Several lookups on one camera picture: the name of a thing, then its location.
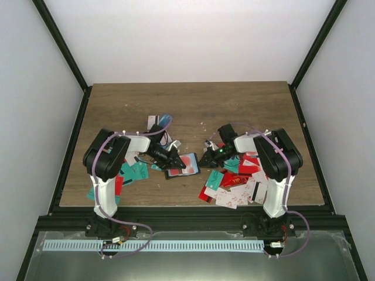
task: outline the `card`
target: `card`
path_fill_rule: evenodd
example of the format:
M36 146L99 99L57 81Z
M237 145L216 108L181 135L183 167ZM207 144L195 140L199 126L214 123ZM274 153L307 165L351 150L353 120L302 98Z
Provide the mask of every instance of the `card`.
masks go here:
M205 195L212 197L214 199L216 199L217 197L217 190L209 189L208 187L206 187L206 189L204 190L204 193Z
M234 173L226 172L224 173L224 177L220 183L220 186L222 187L230 187L230 186L236 186L238 184L246 184L248 177L239 176Z
M264 183L268 185L268 179L264 173L264 171L259 171L257 173L252 174L254 180L259 181L260 183Z
M237 196L237 205L239 205L239 206L248 205L247 199L248 199L248 197L244 196L244 194L242 194L240 196Z
M210 197L210 196L208 196L207 194L204 193L206 191L206 189L207 189L207 187L203 186L202 190L200 191L200 194L199 194L198 198L207 202L207 203L211 203L212 197Z
M242 162L242 165L244 165L244 166L257 166L253 162L251 162L249 160L246 160L246 159L244 159L244 162Z
M154 124L159 123L159 115L150 115L147 120L147 131L151 130Z
M164 113L159 118L159 125L164 128L165 126L167 126L170 120L171 116L169 114Z
M136 175L135 175L135 172L134 172L133 168L130 167L127 162L122 164L119 175L120 175L120 177L124 178L124 181L122 182L122 186L128 186L136 178Z
M254 189L255 189L255 184L256 184L257 182L255 181L255 179L253 178L253 177L249 177L248 178L248 181L247 181L247 183L246 183L246 186L247 186L247 190L248 190L248 193L250 194L249 196L248 196L248 200L249 200L249 202L250 203L253 203L254 202L254 200L252 200L251 199L251 196L253 196L253 193L254 193Z
M117 175L115 178L115 195L117 196L121 195L123 182L124 182L124 178Z
M249 197L252 196L252 192L250 190L250 186L247 184L241 184L240 186L234 186L230 188L230 191L237 195L238 197Z
M237 196L225 189L219 188L217 190L216 205L237 209Z
M223 177L224 175L222 173L219 173L215 170L212 171L209 179L207 180L206 187L208 187L209 189L217 190Z
M94 187L92 187L90 189L90 191L88 192L88 194L86 195L86 197L90 200L93 200L95 201L95 192L94 192Z
M267 185L256 182L253 195L251 196L251 201L263 204L265 200L265 195L267 193Z
M242 164L238 167L238 174L240 175L252 175L260 172L261 168L249 160L243 160Z
M171 136L168 134L167 131L165 131L164 135L163 135L163 138L161 139L160 141L160 144L162 146L166 146L168 144L170 144L171 142L173 142L173 139L171 138Z
M137 161L135 160L135 158L137 156L138 156L138 152L128 152L125 155L125 160L129 164L129 166L133 166L134 164L136 164Z
M199 174L198 158L195 153L185 154L180 156L182 162L186 165L185 169L168 169L165 171L165 178L167 180L180 176L191 176Z
M135 180L145 180L148 179L148 169L147 164L144 162L137 162L132 166L135 172Z
M161 171L162 169L160 169L157 165L155 164L152 164L151 165L151 168L154 169L154 170L157 170L157 171Z
M236 156L234 159L224 161L224 168L238 174L238 167L240 165L240 159Z

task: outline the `red and white card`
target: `red and white card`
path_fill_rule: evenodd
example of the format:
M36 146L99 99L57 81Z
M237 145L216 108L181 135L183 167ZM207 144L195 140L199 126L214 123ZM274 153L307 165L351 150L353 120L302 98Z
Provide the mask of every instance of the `red and white card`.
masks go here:
M204 193L205 193L205 195L207 195L209 197L212 197L214 199L217 198L217 190L213 190L213 189L210 189L210 188L206 187Z
M237 209L237 196L225 189L217 189L216 205Z

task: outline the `wooden table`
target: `wooden table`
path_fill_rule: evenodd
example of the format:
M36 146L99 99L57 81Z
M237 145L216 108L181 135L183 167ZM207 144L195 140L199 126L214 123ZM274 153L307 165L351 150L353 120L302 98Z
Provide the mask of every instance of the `wooden table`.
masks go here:
M311 158L286 82L95 84L74 151L61 206L92 206L86 198L92 183L82 158L103 127L145 131L148 115L168 113L168 132L182 143L180 154L203 154L204 140L220 126L243 121L259 130L283 127L299 149L304 165L293 182L290 205L324 204ZM235 126L237 133L248 131ZM121 206L208 205L198 199L210 170L165 180L149 169L149 179L123 188Z

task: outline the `black frame edge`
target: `black frame edge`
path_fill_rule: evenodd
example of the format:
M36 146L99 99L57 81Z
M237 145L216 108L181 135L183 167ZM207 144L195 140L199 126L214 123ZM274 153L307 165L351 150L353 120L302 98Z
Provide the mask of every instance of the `black frame edge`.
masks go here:
M68 147L66 149L66 153L65 153L63 164L62 164L62 168L60 170L60 174L59 174L59 177L57 179L56 187L54 189L54 193L53 193L53 196L52 196L51 204L50 204L50 207L48 209L49 214L52 214L54 212L54 208L56 206L59 206L59 204L60 204L60 199L61 199L61 196L62 196L62 192L64 190L66 178L67 178L69 168L70 168L70 163L71 163L71 160L73 158L74 148L76 147L76 144L77 144L78 136L79 136L79 133L80 133L80 129L81 129L81 126L82 126L84 114L86 112L86 108L87 108L87 105L88 105L88 101L89 101L89 98L90 98L92 88L93 88L93 86L90 86L87 89L87 91L85 91L84 94L83 94L81 104L80 104L80 107L79 107L79 110L78 110L77 118L76 118L76 121L74 123L74 127L73 127L73 130L71 132L71 135L70 135Z
M339 17L342 9L345 6L347 0L336 0L333 4L326 20L324 21L318 35L316 36L312 46L307 53L304 62L301 64L293 82L292 87L298 88L299 84L301 83L302 79L304 78L306 72L308 71L312 61L314 60L316 54L318 53L319 49L323 45L324 40L326 39L329 31L331 30L332 26L335 24L336 19Z
M326 184L326 181L324 179L324 175L323 175L323 172L322 172L321 165L319 164L318 156L315 152L315 148L314 148L314 145L312 143L311 135L310 135L308 126L306 124L304 113L302 112L302 108L301 108L301 105L299 103L297 93L296 93L296 91L295 91L295 89L292 85L288 85L288 86L289 86L289 91L290 91L292 99L293 99L294 107L295 107L296 112L297 112L299 123L301 124L301 128L302 128L302 131L304 133L305 141L306 141L307 147L309 149L311 161L312 161L312 164L314 166L314 170L315 170L316 178L318 179L319 187L321 188L321 192L322 192L322 195L323 195L324 202L325 202L326 205L329 206L329 209L331 210L332 214L334 214L335 208L333 206L332 199L329 195L329 190L327 188L327 184Z
M77 82L80 84L80 87L83 91L88 89L88 85L83 78L83 75L78 68L76 61L74 60L73 55L71 54L67 44L63 36L60 33L59 28L57 27L56 23L54 22L51 13L48 10L44 0L32 0L37 11L39 12L40 16L42 17L43 21L45 22L49 32L51 33L52 37L54 38L57 46L59 47L61 53L63 54L65 61L69 65L71 72L73 72Z
M36 240L38 239L38 233L39 231L34 231L31 237L28 249L26 250L25 257L23 258L16 281L24 281L26 278L26 274L29 269L30 260L34 252Z
M233 210L232 216L229 220L227 218L222 218L219 215L212 217L211 220L207 220L205 217L201 217L197 214L191 214L189 218L171 220L171 217L159 217L158 214L153 212L147 213L145 217L135 218L133 217L131 221L137 221L141 223L150 224L156 231L242 231L241 227L241 214L244 214L245 208L241 211ZM352 234L350 232L349 226L347 224L344 215L330 215L330 214L304 214L306 219L309 221L311 230L313 231L342 231L345 235L345 239L351 245L350 254L354 261L354 265L357 269L357 274L360 280L368 280L366 273L363 269L362 262L360 260L358 251L354 244ZM291 216L292 223L295 226L295 230L304 231L306 226L304 221L296 216ZM22 281L25 279L30 260L33 254L34 247L38 238L40 231L85 231L87 226L87 217L79 217L77 215L71 216L41 216L35 227L35 231L32 235L28 250L26 252L25 258L23 260L22 266L20 268L17 281ZM258 237L258 239L267 239L266 237Z

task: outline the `cable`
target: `cable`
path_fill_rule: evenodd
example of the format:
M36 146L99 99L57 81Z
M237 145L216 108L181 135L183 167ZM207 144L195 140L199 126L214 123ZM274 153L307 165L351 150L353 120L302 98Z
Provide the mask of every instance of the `cable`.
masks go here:
M111 217L110 215L108 215L104 210L103 208L100 206L100 200L99 200L99 181L98 181L98 178L96 176L96 173L95 173L95 168L96 168L96 164L98 162L98 159L99 159L99 156L101 154L101 152L103 151L103 149L105 148L105 146L107 145L108 142L111 141L111 139L115 138L116 136L125 136L125 135L132 135L132 134L136 134L136 135L143 135L143 136L151 136L151 135L156 135L158 133L161 133L161 132L164 132L165 130L167 130L167 128L171 125L172 123L172 117L170 118L168 124L161 130L157 131L157 132L154 132L154 133L126 133L126 131L124 132L114 132L112 135L110 135L103 143L102 145L100 146L97 154L95 155L95 158L94 158L94 162L93 162L93 167L91 169L91 174L93 175L93 179L95 181L95 202L96 204L98 205L98 209L100 210L100 212L103 214L103 216L105 216L106 218L108 218L109 220L111 221L114 221L118 224L124 224L124 225L136 225L136 226L139 226L139 227L145 227L147 228L149 231L150 231L150 237L148 238L148 240L146 241L145 244L143 244L143 246L141 246L140 248L138 248L137 250L133 251L133 252L130 252L130 253L126 253L125 255L115 255L114 257L115 258L123 258L125 256L130 256L130 255L133 255L135 253L138 253L139 251L141 251L142 249L144 249L145 247L148 246L148 244L150 244L151 242L151 239L152 239L152 228L149 227L148 225L146 224L140 224L140 223L137 223L137 222L129 222L129 221L120 221L120 220L116 220L115 218ZM103 249L101 250L101 254L102 254L102 258L104 258L104 254L103 254Z
M262 138L264 138L270 145L272 145L272 147L280 154L280 156L283 158L283 160L285 161L285 164L287 164L287 167L288 167L288 176L287 176L287 180L285 181L285 189L284 189L284 194L282 196L282 208L284 209L284 211L288 214L295 214L297 216L299 216L303 221L304 223L306 224L306 228L307 228L307 238L306 238L306 241L305 243L296 251L292 252L292 253L288 253L286 255L282 255L282 256L272 256L270 255L269 253L267 253L266 250L264 250L264 253L269 257L269 258L287 258L289 256L293 256L295 255L296 253L299 253L300 251L302 251L308 244L309 240L310 240L310 226L309 226L309 223L307 222L306 218L299 212L297 211L290 211L287 209L287 195L288 195L288 190L289 190L289 181L290 181L290 178L292 176L292 167L291 167L291 164L290 162L288 161L288 158L284 155L284 153L281 151L281 149L276 145L274 144L274 142L272 140L269 139L269 137L267 137L265 134L263 134L261 131L258 131L256 130L253 126L247 124L247 123L244 123L244 122L233 122L231 123L231 125L242 125L242 126L246 126L246 127L249 127L252 129L252 131L250 133L248 133L248 135L252 134L252 133L257 133L259 134Z

